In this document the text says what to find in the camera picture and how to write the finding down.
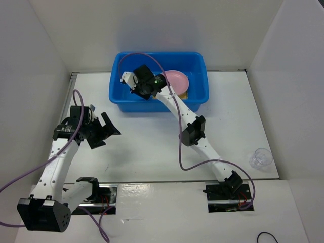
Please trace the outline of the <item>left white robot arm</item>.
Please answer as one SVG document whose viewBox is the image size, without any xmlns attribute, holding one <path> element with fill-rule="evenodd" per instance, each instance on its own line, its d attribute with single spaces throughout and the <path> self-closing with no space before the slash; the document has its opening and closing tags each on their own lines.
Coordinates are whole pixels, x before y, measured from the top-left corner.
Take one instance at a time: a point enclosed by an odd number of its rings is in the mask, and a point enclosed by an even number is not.
<svg viewBox="0 0 324 243">
<path fill-rule="evenodd" d="M 80 177 L 69 189 L 64 182 L 80 144 L 87 141 L 91 149 L 104 146 L 105 140 L 120 131 L 107 113 L 101 114 L 101 125 L 92 106 L 71 106 L 69 117 L 56 126 L 52 151 L 43 173 L 28 198 L 19 200 L 17 210 L 29 231 L 64 232 L 71 213 L 83 201 L 108 202 L 110 189 L 100 187 L 95 177 Z"/>
</svg>

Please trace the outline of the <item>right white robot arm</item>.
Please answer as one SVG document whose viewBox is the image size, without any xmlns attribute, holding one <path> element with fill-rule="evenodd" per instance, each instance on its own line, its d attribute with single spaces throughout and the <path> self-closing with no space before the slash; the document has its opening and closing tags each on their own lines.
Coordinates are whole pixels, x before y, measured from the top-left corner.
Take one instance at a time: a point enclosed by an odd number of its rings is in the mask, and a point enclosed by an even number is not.
<svg viewBox="0 0 324 243">
<path fill-rule="evenodd" d="M 221 161 L 218 153 L 210 145 L 205 135 L 206 119 L 195 114 L 178 96 L 176 90 L 169 82 L 165 71 L 155 75 L 146 65 L 141 65 L 133 72 L 124 72 L 120 81 L 130 87 L 131 93 L 143 99 L 154 97 L 160 101 L 179 122 L 179 166 L 189 171 L 207 164 L 210 170 L 220 179 L 219 194 L 227 199 L 233 199 L 239 194 L 242 186 L 241 176 L 232 170 L 228 163 Z M 182 146 L 190 147 L 205 160 L 191 167 L 185 168 L 182 164 Z"/>
</svg>

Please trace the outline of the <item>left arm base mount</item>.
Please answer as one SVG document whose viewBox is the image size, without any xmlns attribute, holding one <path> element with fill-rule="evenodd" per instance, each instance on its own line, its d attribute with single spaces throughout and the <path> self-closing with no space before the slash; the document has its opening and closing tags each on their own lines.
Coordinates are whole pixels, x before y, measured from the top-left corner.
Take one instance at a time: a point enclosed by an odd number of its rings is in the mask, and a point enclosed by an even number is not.
<svg viewBox="0 0 324 243">
<path fill-rule="evenodd" d="M 83 215 L 83 208 L 93 215 L 115 214 L 117 186 L 79 181 L 63 186 L 60 203 L 66 205 L 72 215 Z"/>
</svg>

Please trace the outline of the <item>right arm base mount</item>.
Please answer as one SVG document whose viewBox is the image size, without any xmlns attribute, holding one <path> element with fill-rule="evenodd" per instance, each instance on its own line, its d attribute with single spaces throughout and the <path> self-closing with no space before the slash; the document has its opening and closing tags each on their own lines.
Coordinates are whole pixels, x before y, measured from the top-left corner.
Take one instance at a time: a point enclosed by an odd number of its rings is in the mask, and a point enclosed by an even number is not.
<svg viewBox="0 0 324 243">
<path fill-rule="evenodd" d="M 251 205 L 247 209 L 241 209 L 250 203 L 252 196 L 248 183 L 244 183 L 234 195 L 227 196 L 222 191 L 223 183 L 207 183 L 203 192 L 207 197 L 207 205 L 209 213 L 225 213 L 253 211 L 254 206 Z"/>
</svg>

